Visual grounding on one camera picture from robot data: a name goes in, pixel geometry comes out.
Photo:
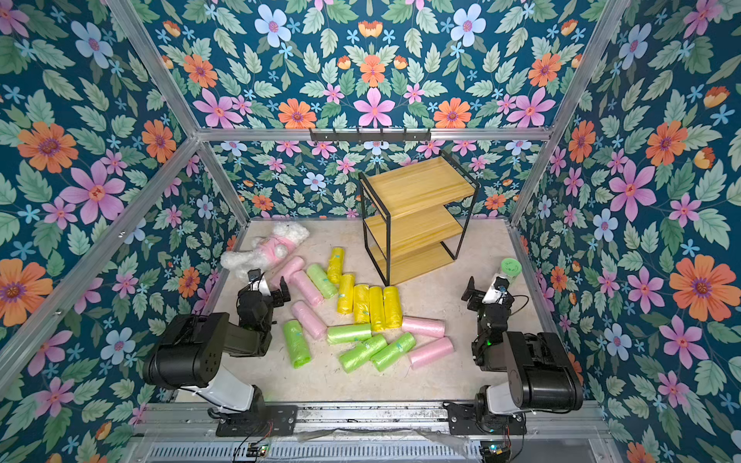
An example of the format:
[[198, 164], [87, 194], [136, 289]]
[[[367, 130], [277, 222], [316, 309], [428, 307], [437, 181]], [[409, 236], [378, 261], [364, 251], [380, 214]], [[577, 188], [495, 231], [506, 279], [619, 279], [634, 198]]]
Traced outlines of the yellow trash bag roll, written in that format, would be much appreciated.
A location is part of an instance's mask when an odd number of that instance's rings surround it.
[[385, 310], [382, 287], [370, 287], [369, 291], [370, 324], [374, 333], [385, 329]]
[[355, 287], [355, 276], [352, 273], [343, 274], [340, 278], [337, 312], [339, 314], [353, 313], [353, 296]]
[[368, 285], [356, 285], [353, 288], [353, 319], [355, 324], [371, 322], [370, 287]]
[[331, 256], [327, 266], [328, 280], [338, 286], [343, 276], [343, 262], [345, 261], [345, 250], [342, 247], [332, 249]]
[[384, 287], [384, 328], [399, 329], [403, 326], [403, 307], [396, 287]]

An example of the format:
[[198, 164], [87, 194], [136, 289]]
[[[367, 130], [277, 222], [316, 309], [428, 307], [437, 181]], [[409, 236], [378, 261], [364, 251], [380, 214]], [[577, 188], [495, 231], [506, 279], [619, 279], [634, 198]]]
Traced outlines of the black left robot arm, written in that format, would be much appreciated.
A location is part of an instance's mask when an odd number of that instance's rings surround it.
[[246, 384], [222, 365], [222, 357], [258, 358], [272, 342], [273, 314], [291, 301], [285, 278], [263, 287], [264, 274], [248, 272], [249, 283], [237, 294], [239, 323], [227, 313], [176, 316], [145, 362], [146, 383], [189, 392], [230, 414], [258, 414], [264, 408], [259, 387]]

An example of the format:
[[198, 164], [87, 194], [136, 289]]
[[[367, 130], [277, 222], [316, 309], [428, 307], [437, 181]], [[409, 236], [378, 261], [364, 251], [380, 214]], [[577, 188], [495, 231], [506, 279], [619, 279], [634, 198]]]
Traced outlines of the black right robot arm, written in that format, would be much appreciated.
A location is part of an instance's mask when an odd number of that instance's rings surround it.
[[568, 414], [582, 408], [579, 375], [560, 337], [552, 332], [523, 333], [509, 329], [517, 296], [509, 280], [497, 276], [486, 291], [467, 282], [461, 300], [477, 316], [472, 358], [483, 372], [502, 373], [506, 381], [484, 386], [477, 395], [480, 416], [545, 412]]

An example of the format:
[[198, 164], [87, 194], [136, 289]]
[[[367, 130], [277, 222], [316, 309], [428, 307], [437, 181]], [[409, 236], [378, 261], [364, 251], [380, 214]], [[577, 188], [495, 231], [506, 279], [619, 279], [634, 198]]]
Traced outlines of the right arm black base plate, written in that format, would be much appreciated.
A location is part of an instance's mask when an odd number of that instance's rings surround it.
[[448, 413], [449, 432], [455, 436], [527, 433], [526, 420], [520, 416], [491, 414], [484, 405], [474, 402], [444, 401], [442, 406]]

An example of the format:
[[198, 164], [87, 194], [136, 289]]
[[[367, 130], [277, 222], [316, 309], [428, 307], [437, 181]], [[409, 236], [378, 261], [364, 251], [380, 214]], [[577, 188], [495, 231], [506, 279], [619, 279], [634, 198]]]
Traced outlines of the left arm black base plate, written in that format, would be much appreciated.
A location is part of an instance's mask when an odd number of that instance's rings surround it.
[[291, 436], [297, 423], [295, 405], [258, 405], [252, 410], [227, 413], [210, 409], [208, 416], [216, 420], [218, 437]]

